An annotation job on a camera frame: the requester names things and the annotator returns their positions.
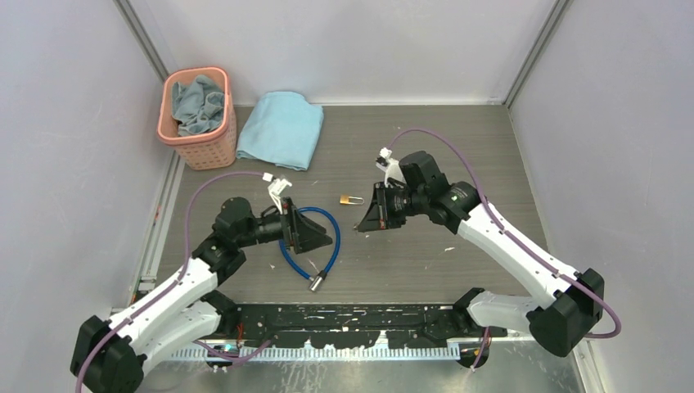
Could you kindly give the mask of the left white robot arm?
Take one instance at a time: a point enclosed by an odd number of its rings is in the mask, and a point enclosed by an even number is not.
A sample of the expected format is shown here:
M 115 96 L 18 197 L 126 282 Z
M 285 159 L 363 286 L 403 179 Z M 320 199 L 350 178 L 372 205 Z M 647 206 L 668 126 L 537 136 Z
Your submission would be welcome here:
M 123 311 L 82 323 L 70 362 L 75 390 L 135 392 L 158 363 L 188 342 L 233 335 L 240 315 L 218 288 L 246 262 L 245 248 L 269 242 L 300 254 L 333 240 L 289 197 L 259 216 L 245 198 L 226 200 L 186 265 Z

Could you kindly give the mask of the small brass padlock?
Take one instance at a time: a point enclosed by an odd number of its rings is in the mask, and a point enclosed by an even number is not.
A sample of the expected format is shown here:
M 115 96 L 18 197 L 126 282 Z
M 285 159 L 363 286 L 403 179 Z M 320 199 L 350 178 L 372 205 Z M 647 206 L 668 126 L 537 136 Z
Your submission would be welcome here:
M 359 196 L 341 195 L 340 203 L 346 206 L 361 206 L 364 204 L 364 199 Z

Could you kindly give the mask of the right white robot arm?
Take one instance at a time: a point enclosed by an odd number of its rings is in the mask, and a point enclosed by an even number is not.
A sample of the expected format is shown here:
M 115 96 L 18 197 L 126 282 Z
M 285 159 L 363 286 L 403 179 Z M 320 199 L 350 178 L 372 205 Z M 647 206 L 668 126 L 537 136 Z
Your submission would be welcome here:
M 605 281 L 594 269 L 580 272 L 547 253 L 509 224 L 471 184 L 450 183 L 435 158 L 416 151 L 396 160 L 382 148 L 376 166 L 385 174 L 356 229 L 401 228 L 424 215 L 433 224 L 479 247 L 509 272 L 527 296 L 469 290 L 456 304 L 455 328 L 472 337 L 486 327 L 529 333 L 552 355 L 567 356 L 602 318 Z

